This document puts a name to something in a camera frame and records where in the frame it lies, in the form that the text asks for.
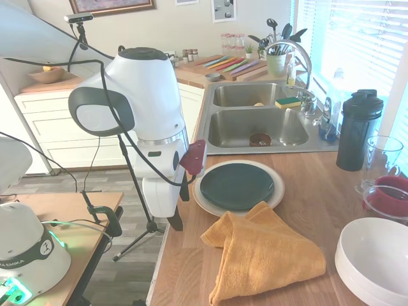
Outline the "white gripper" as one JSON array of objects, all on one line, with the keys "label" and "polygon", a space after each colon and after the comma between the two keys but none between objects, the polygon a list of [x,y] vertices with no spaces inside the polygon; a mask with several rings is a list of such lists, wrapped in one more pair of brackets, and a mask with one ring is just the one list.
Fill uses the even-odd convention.
[{"label": "white gripper", "polygon": [[182,186],[173,186],[161,178],[143,178],[142,189],[146,204],[154,217],[167,218],[175,231],[183,231],[183,222],[177,207],[178,198],[190,200],[187,172],[184,172]]}]

